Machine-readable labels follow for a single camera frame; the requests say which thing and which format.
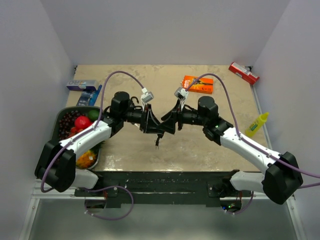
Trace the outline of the black Kaijing padlock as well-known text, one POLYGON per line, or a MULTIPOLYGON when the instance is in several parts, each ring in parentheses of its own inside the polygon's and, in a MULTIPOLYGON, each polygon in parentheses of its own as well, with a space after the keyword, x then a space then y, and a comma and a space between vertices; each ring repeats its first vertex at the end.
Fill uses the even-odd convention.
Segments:
POLYGON ((130 104, 131 105, 135 105, 135 104, 139 104, 140 103, 140 101, 139 101, 139 99, 136 97, 136 96, 132 96, 131 98, 130 98, 130 104))

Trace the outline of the orange black padlock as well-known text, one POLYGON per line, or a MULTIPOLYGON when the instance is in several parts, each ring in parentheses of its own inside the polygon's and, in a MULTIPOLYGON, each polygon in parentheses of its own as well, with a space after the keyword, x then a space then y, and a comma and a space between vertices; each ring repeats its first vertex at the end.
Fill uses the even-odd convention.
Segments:
POLYGON ((167 131, 166 131, 166 128, 163 127, 162 125, 159 125, 159 126, 158 126, 158 130, 159 130, 159 132, 161 132, 162 134, 164 134, 164 133, 167 132, 167 131))

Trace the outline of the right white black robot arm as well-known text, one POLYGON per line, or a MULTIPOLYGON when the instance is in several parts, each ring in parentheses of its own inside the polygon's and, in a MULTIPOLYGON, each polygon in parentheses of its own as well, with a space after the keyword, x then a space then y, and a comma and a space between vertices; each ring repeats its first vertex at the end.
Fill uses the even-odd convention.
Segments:
POLYGON ((200 97, 197 109, 186 109, 178 101, 161 117, 160 126, 170 134, 181 130, 184 124, 202 126, 210 141, 234 151, 259 169, 259 172, 236 171, 222 185, 227 196, 233 197, 239 191, 260 192, 282 205, 303 184, 296 157, 288 151, 281 154, 246 137, 221 118, 218 110, 210 96, 200 97))

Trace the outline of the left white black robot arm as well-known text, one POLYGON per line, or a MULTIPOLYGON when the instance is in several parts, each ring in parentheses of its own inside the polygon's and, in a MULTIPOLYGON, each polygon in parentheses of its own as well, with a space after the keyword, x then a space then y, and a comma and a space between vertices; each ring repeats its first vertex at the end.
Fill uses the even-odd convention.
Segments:
POLYGON ((104 184, 97 174, 76 167, 76 161, 97 144, 116 135, 125 122, 139 124, 147 132, 163 136, 163 131, 152 129, 148 121, 158 125, 150 111, 152 92, 143 88, 140 97, 142 108, 136 109, 127 92, 117 92, 111 100, 109 112, 100 112, 98 119, 85 130, 61 141, 50 140, 42 150, 35 169, 35 176, 41 180, 40 190, 47 193, 56 190, 60 193, 70 187, 86 189, 92 196, 99 196, 104 184))

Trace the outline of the orange razor box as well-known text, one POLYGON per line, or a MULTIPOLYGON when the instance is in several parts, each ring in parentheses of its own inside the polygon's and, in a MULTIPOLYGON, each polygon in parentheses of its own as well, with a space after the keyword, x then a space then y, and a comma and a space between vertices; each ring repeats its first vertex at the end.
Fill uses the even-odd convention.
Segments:
MULTIPOLYGON (((197 79, 196 76, 185 75, 181 82, 181 86, 184 89, 187 89, 189 85, 191 85, 193 81, 196 79, 197 79)), ((190 87, 189 91, 194 93, 210 95, 214 92, 214 80, 211 78, 200 78, 196 83, 194 83, 190 87)))

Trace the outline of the green lime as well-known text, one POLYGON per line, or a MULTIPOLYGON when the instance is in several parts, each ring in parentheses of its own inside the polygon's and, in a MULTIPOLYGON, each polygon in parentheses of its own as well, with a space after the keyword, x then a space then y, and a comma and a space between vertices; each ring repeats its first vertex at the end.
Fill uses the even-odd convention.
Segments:
POLYGON ((95 122, 98 120, 99 118, 99 115, 100 115, 100 111, 99 110, 90 110, 88 113, 87 113, 87 117, 89 118, 89 120, 91 122, 95 122))

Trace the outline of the grey fruit tray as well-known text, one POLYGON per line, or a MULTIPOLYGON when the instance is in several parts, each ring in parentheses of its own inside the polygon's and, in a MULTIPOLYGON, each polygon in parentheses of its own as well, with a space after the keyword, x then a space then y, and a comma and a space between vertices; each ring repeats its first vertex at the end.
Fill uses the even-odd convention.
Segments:
MULTIPOLYGON (((90 110, 98 110, 98 111, 100 111, 100 109, 98 108, 98 107, 95 107, 95 106, 72 106, 72 107, 66 107, 66 108, 64 108, 64 109, 62 109, 59 113, 58 113, 58 115, 57 115, 57 117, 56 117, 56 120, 55 120, 55 125, 54 125, 54 127, 53 127, 53 132, 52 132, 52 139, 53 140, 56 140, 56 141, 61 141, 61 140, 59 140, 59 137, 58 137, 58 134, 59 134, 59 120, 61 120, 62 119, 62 117, 63 117, 63 115, 64 114, 66 114, 67 112, 70 112, 70 111, 79 111, 81 114, 82 114, 82 116, 86 116, 86 117, 88 117, 88 112, 90 111, 90 110)), ((93 166, 93 167, 91 167, 91 168, 88 168, 88 170, 91 170, 91 169, 93 169, 96 165, 97 165, 97 163, 93 166)))

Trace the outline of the red apple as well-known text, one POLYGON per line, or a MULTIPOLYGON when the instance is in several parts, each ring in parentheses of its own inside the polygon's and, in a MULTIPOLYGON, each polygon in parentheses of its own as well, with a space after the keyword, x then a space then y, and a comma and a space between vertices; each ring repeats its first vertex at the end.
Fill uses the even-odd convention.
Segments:
POLYGON ((84 130, 92 124, 87 116, 79 116, 74 121, 74 126, 77 130, 84 130))

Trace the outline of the orange toy pineapple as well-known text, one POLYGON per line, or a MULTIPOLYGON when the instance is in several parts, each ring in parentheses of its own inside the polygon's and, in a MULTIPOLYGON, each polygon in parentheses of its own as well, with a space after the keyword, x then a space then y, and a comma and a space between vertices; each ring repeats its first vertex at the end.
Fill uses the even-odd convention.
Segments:
POLYGON ((102 141, 86 151, 76 160, 76 167, 79 169, 90 169, 98 162, 100 149, 104 146, 105 141, 102 141))

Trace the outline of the red box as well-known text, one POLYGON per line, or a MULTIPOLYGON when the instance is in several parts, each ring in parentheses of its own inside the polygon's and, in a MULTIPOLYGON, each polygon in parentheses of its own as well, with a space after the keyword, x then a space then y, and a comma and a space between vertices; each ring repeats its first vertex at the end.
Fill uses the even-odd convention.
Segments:
POLYGON ((254 85, 260 79, 259 76, 253 74, 250 70, 237 64, 236 62, 232 62, 228 69, 250 85, 254 85))

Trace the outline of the red cherries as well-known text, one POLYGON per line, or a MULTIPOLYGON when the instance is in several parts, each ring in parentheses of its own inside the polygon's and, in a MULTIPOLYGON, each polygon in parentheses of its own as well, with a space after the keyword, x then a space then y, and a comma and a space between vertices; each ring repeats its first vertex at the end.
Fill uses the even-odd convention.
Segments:
POLYGON ((72 138, 73 136, 75 136, 76 134, 82 132, 83 130, 84 130, 84 128, 72 127, 70 129, 70 131, 68 132, 67 139, 72 138))

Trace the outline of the yellow glue bottle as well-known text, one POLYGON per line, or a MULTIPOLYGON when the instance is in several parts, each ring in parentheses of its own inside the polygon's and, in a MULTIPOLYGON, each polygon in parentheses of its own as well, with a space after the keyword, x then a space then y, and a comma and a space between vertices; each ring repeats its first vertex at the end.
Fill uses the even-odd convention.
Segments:
POLYGON ((258 130, 261 129, 262 126, 267 122, 269 114, 269 112, 260 114, 245 130, 245 135, 247 137, 253 137, 258 132, 258 130))

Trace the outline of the dark red grape bunch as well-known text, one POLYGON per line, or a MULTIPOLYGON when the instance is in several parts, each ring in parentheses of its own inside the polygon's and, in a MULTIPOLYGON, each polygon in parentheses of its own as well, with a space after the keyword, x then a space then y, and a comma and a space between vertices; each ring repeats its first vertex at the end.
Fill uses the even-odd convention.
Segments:
POLYGON ((80 116, 82 114, 78 110, 69 111, 58 121, 58 139, 60 141, 67 139, 68 132, 75 127, 75 120, 80 116))

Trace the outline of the white blue toothpaste box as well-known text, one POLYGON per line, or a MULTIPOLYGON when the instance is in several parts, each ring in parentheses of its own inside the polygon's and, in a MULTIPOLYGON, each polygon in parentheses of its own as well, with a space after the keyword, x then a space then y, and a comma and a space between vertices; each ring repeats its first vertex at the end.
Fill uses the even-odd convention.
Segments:
POLYGON ((70 80, 66 87, 70 91, 96 91, 99 83, 97 80, 70 80))

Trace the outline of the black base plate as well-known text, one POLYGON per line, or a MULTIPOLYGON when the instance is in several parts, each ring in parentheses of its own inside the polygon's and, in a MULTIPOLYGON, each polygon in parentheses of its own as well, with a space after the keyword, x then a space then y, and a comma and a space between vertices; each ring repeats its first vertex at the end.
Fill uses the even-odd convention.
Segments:
POLYGON ((204 205, 235 212, 250 197, 247 190, 233 190, 227 182, 233 172, 157 172, 157 171, 99 171, 94 192, 82 189, 76 197, 105 199, 108 208, 122 204, 142 205, 204 205))

